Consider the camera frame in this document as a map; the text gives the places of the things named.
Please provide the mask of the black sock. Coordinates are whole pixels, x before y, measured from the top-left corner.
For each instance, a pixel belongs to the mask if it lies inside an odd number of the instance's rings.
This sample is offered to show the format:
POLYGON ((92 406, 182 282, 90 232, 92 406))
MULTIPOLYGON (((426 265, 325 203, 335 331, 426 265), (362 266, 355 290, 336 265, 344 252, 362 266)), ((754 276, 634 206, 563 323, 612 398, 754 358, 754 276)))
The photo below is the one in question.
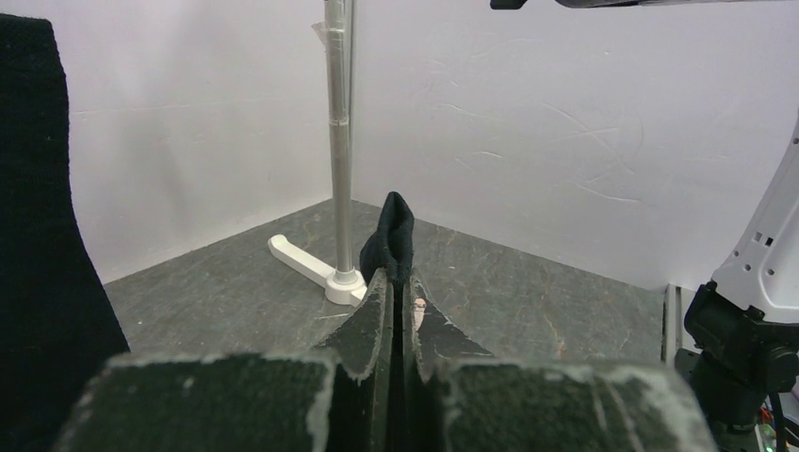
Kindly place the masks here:
POLYGON ((1 447, 45 451, 85 384, 128 351, 79 232, 54 29, 1 18, 1 447))
POLYGON ((376 230, 360 251, 359 264, 366 283, 382 268, 396 292, 403 288, 413 268, 414 227, 415 216, 406 200, 396 191, 389 192, 376 230))

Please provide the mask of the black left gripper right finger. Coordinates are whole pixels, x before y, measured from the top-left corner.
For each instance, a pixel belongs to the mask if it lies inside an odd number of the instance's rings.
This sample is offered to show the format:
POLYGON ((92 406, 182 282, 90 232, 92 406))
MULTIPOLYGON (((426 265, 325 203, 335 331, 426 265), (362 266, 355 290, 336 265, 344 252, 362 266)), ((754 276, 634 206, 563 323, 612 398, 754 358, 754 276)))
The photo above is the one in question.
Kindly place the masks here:
POLYGON ((417 274, 401 306, 410 451, 716 449, 687 383, 664 365, 500 359, 417 274))

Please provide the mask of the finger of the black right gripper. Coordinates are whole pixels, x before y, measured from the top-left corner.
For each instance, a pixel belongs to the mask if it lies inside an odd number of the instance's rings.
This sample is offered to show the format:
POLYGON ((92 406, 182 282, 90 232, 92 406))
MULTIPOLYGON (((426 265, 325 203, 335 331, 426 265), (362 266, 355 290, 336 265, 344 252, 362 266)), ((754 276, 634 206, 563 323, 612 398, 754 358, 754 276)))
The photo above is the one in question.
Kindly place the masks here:
MULTIPOLYGON (((491 0, 489 5, 492 10, 519 10, 529 1, 527 0, 491 0)), ((556 4, 571 9, 590 8, 631 8, 654 6, 678 6, 700 4, 726 4, 744 2, 771 2, 765 0, 556 0, 556 4)))

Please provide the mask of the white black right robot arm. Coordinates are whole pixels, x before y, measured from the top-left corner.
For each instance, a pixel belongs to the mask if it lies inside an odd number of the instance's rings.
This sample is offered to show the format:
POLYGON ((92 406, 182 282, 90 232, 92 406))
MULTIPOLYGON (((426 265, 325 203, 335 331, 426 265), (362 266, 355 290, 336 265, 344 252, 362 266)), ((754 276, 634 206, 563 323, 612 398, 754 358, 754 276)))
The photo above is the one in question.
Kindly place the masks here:
POLYGON ((496 365, 484 432, 509 451, 786 451, 798 376, 798 143, 683 318, 671 371, 496 365))

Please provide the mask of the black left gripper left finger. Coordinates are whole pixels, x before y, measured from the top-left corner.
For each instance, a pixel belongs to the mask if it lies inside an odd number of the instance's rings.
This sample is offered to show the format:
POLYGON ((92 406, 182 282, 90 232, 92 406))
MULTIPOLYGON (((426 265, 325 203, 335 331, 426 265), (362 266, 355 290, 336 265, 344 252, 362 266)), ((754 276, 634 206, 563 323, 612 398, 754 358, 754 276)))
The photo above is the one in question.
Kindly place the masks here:
POLYGON ((121 355, 87 385, 58 451, 382 451, 393 287, 302 353, 121 355))

